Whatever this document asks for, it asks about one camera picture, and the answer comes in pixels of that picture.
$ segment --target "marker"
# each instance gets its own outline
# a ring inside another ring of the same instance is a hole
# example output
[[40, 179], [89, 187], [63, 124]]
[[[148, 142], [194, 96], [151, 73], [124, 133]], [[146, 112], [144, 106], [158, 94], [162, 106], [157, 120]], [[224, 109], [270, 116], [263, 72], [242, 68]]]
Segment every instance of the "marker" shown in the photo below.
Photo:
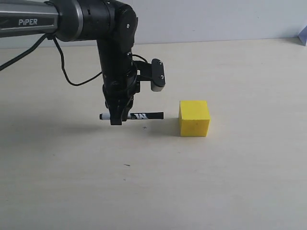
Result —
[[[101, 114], [99, 118], [102, 121], [109, 121], [111, 116], [110, 114]], [[131, 113], [128, 120], [164, 120], [164, 113]]]

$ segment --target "wall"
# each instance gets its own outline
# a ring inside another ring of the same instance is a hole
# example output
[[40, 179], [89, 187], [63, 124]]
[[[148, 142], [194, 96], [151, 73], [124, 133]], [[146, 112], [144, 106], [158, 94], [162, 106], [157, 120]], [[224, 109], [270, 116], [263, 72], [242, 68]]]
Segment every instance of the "wall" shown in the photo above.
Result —
[[[307, 24], [306, 0], [123, 2], [131, 4], [139, 17], [138, 44], [293, 37]], [[0, 48], [29, 47], [37, 38], [3, 38]], [[65, 45], [94, 44], [82, 42]]]

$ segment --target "robotic arm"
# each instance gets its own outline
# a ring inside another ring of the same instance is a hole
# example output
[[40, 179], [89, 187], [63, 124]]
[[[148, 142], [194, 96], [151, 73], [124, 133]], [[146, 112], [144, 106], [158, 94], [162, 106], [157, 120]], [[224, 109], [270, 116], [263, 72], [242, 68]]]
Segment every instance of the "robotic arm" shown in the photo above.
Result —
[[150, 81], [154, 92], [165, 86], [162, 61], [132, 59], [137, 25], [132, 7], [116, 0], [0, 0], [0, 37], [51, 34], [63, 42], [97, 41], [111, 125], [127, 121], [141, 81]]

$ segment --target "yellow cube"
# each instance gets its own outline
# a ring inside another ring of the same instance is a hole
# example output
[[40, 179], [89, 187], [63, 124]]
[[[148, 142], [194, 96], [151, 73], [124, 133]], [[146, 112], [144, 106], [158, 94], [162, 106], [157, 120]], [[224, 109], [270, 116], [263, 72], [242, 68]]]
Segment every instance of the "yellow cube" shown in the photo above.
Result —
[[207, 102], [181, 101], [179, 124], [182, 137], [206, 137], [210, 124]]

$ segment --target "white table surface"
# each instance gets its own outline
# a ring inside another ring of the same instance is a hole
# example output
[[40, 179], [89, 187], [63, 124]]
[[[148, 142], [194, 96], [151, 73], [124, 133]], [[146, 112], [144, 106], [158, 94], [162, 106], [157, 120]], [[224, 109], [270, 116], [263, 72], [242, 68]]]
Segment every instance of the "white table surface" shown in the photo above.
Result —
[[[73, 81], [99, 72], [96, 47], [64, 52]], [[101, 79], [67, 84], [55, 48], [1, 72], [0, 229], [305, 229], [307, 49], [277, 39], [134, 53], [163, 60], [167, 86], [144, 83], [133, 111], [165, 121], [101, 122]], [[178, 137], [180, 100], [208, 101], [207, 138]]]

